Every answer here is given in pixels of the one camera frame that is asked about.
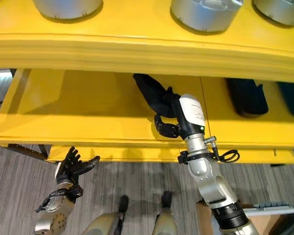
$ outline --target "yellow panel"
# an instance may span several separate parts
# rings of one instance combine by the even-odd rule
[[[65,158],[70,146],[53,146],[48,161],[58,162]],[[175,162],[183,149],[178,148],[122,148],[77,146],[81,160],[88,161],[96,155],[104,162]],[[228,149],[220,149],[220,154]],[[294,164],[291,150],[241,149],[237,163]]]
[[[294,27],[267,22],[245,0],[220,34],[185,30],[171,0],[104,0],[92,18],[55,23],[32,0],[0,0],[0,68],[226,76],[294,82]]]
[[[0,109],[1,143],[184,146],[158,134],[155,112],[133,74],[73,70],[17,71]],[[153,75],[164,87],[204,102],[200,78]],[[164,119],[174,123],[175,119]]]
[[[238,115],[232,104],[224,78],[201,78],[208,123],[219,146],[264,146],[294,148],[294,116],[275,82],[263,84],[269,112],[257,118]]]

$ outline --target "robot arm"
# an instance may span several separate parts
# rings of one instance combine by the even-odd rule
[[[181,137],[187,151],[181,152],[179,163],[188,165],[189,173],[198,190],[212,209],[224,235],[258,235],[247,219],[231,186],[223,178],[218,166],[221,162],[234,162],[240,157],[237,150],[219,156],[216,138],[204,138],[205,119],[200,103],[189,94],[174,94],[172,88],[162,85],[146,74],[134,74],[134,79],[149,106],[157,113],[154,121],[157,131],[169,138]],[[177,118],[178,124],[164,123],[161,116]],[[211,144],[213,153],[207,149]]]
[[[76,199],[83,195],[78,177],[93,169],[100,160],[99,156],[88,162],[82,162],[79,158],[78,151],[71,147],[65,159],[59,163],[55,174],[57,189],[36,210],[40,217],[34,235],[60,235],[64,232]]]

